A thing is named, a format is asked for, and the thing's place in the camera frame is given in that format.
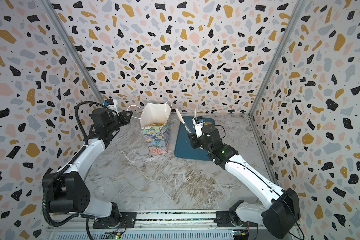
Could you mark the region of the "white floral paper bag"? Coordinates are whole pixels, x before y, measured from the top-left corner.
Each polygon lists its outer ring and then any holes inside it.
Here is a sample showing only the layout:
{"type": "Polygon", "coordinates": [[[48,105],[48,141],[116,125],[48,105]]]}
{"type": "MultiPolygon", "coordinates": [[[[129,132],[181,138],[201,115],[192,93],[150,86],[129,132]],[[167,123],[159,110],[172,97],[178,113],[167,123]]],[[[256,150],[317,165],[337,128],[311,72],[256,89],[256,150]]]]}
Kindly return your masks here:
{"type": "Polygon", "coordinates": [[[144,108],[137,105],[130,105],[127,107],[138,108],[142,110],[140,117],[134,117],[140,120],[142,133],[145,137],[146,143],[151,154],[161,155],[168,152],[170,132],[171,132],[171,119],[170,114],[172,110],[172,102],[167,101],[164,104],[147,103],[144,108]],[[159,124],[166,122],[159,127],[151,127],[150,124],[159,124]]]}

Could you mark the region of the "round striped bun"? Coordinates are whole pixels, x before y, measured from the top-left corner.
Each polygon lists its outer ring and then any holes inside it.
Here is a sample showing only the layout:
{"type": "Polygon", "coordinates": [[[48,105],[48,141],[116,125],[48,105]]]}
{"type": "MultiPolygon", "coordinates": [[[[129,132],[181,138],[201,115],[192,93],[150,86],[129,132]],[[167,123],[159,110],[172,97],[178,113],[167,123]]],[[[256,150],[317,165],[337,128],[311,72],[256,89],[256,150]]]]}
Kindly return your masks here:
{"type": "Polygon", "coordinates": [[[159,123],[159,124],[150,124],[151,127],[159,127],[159,126],[162,126],[164,125],[166,122],[162,122],[162,123],[159,123]]]}

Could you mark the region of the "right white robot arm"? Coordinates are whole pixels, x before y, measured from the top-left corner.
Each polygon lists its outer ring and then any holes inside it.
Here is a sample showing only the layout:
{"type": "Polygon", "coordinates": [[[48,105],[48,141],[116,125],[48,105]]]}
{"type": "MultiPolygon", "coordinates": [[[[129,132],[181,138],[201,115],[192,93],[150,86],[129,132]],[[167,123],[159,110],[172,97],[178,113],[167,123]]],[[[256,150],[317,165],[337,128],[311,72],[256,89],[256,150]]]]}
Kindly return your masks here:
{"type": "Polygon", "coordinates": [[[219,130],[213,124],[207,125],[201,116],[193,117],[193,129],[186,124],[179,110],[176,114],[188,132],[191,147],[207,152],[211,162],[235,176],[261,201],[248,204],[237,201],[225,212],[217,212],[218,227],[236,227],[235,239],[249,239],[250,223],[264,226],[275,238],[282,240],[298,227],[301,217],[298,194],[291,188],[284,190],[255,170],[239,152],[223,142],[219,130]]]}

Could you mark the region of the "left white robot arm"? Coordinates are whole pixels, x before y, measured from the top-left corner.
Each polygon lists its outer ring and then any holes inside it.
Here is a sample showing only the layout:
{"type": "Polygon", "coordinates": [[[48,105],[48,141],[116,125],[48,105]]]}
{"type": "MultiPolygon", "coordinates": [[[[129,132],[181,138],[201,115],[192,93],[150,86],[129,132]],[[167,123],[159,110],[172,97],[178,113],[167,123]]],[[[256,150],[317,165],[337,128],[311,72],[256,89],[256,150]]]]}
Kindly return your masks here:
{"type": "Polygon", "coordinates": [[[96,158],[109,146],[120,131],[128,125],[133,113],[116,112],[109,108],[93,111],[93,124],[80,150],[55,173],[43,176],[42,212],[52,227],[60,227],[73,218],[93,219],[105,228],[115,228],[122,221],[118,206],[94,197],[85,180],[96,158]]]}

